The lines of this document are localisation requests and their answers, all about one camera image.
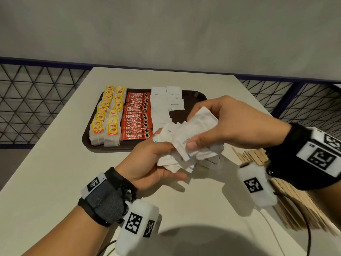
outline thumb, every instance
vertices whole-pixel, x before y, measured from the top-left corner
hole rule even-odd
[[[157,142],[151,144],[151,152],[155,155],[167,155],[174,151],[174,146],[169,142]]]
[[[220,130],[216,127],[204,133],[192,137],[186,143],[186,149],[189,151],[196,151],[210,145],[221,143]]]

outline hand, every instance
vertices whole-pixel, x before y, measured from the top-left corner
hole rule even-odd
[[[174,150],[168,142],[154,143],[152,138],[138,143],[134,150],[117,166],[115,170],[129,180],[138,190],[144,190],[161,178],[185,180],[187,175],[183,172],[173,173],[162,166],[157,166],[158,159]]]
[[[219,122],[213,129],[188,140],[186,149],[189,151],[215,143],[228,143],[247,149],[266,148],[283,143],[291,129],[290,124],[260,112],[230,96],[195,104],[187,121],[201,107],[207,107],[219,119]]]

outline gray wall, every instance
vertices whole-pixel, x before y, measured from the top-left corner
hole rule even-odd
[[[0,0],[0,56],[341,80],[340,0]]]

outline black cable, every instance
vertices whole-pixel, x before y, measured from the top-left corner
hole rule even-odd
[[[300,205],[292,197],[290,197],[287,194],[281,193],[281,192],[274,192],[274,194],[276,196],[284,196],[284,197],[290,199],[294,203],[294,205],[297,207],[298,211],[300,211],[300,213],[302,214],[302,217],[304,219],[305,224],[307,225],[307,230],[308,230],[307,256],[309,256],[310,255],[310,249],[311,249],[311,230],[310,230],[310,226],[309,226],[307,217],[305,216],[305,214],[304,214],[303,210],[301,209]]]
[[[100,250],[100,252],[97,254],[97,256],[100,256],[104,251],[105,249],[108,248],[109,245],[112,245],[113,243],[116,243],[117,240],[113,240],[112,242],[109,242],[107,245],[104,246],[103,249]]]

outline brown serving tray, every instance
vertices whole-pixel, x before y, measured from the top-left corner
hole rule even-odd
[[[128,92],[151,92],[151,89],[127,89],[127,93]],[[91,142],[89,139],[90,123],[92,122],[92,119],[96,114],[97,104],[102,100],[102,97],[103,97],[103,93],[101,94],[98,102],[96,103],[96,107],[83,133],[83,136],[82,136],[83,145],[85,145],[86,148],[88,148],[90,151],[94,153],[130,152],[139,142],[142,142],[143,140],[122,141],[120,146],[110,146],[110,147],[104,147],[103,145],[99,145],[99,146],[91,145]],[[169,112],[169,115],[174,123],[177,123],[177,122],[182,123],[185,120],[187,120],[187,116],[190,114],[194,104],[199,101],[207,100],[206,96],[198,91],[182,91],[182,98],[183,98],[183,106],[185,109]]]

